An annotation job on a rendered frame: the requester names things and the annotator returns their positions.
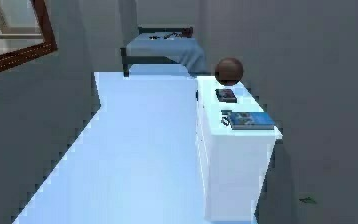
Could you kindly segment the brown basketball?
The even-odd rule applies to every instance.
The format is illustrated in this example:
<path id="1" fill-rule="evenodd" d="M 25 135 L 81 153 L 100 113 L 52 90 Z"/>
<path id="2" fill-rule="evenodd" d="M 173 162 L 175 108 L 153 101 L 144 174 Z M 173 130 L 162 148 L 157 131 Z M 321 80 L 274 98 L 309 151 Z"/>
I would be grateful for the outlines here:
<path id="1" fill-rule="evenodd" d="M 241 81 L 244 74 L 243 64 L 236 58 L 224 58 L 215 67 L 214 76 L 224 86 L 233 86 Z"/>

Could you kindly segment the bed with blue cover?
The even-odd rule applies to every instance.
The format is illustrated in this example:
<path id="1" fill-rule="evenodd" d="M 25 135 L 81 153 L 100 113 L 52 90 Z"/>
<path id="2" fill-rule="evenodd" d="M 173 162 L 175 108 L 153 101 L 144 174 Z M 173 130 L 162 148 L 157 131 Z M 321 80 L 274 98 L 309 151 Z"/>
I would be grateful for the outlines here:
<path id="1" fill-rule="evenodd" d="M 139 35 L 120 48 L 124 76 L 129 75 L 134 64 L 181 64 L 191 76 L 208 74 L 203 48 L 193 35 L 181 36 L 182 30 L 190 27 L 139 27 Z M 150 40 L 150 36 L 160 39 Z"/>

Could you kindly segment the blue book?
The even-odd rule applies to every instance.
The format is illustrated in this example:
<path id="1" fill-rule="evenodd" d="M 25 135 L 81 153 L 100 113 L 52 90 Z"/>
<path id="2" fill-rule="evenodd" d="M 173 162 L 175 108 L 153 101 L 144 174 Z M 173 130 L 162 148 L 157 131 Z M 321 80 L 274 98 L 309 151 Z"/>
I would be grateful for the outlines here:
<path id="1" fill-rule="evenodd" d="M 233 130 L 273 130 L 275 126 L 266 112 L 231 112 L 227 119 Z"/>

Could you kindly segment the white chest of drawers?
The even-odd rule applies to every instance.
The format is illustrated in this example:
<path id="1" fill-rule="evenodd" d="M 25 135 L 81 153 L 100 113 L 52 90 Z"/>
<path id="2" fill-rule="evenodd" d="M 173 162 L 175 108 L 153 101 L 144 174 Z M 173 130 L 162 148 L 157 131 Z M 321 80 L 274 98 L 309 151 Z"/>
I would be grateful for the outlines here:
<path id="1" fill-rule="evenodd" d="M 277 140 L 270 130 L 233 130 L 222 112 L 260 112 L 261 106 L 243 84 L 231 87 L 235 103 L 220 102 L 222 85 L 212 76 L 197 78 L 196 145 L 203 185 L 204 216 L 210 222 L 252 224 L 263 181 Z"/>

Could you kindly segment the brown framed window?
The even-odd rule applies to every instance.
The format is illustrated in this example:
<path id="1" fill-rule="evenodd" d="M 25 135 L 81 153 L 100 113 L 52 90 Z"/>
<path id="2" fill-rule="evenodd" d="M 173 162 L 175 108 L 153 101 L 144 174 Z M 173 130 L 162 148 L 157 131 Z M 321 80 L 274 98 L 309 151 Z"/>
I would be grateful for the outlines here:
<path id="1" fill-rule="evenodd" d="M 55 52 L 47 0 L 0 0 L 0 72 Z"/>

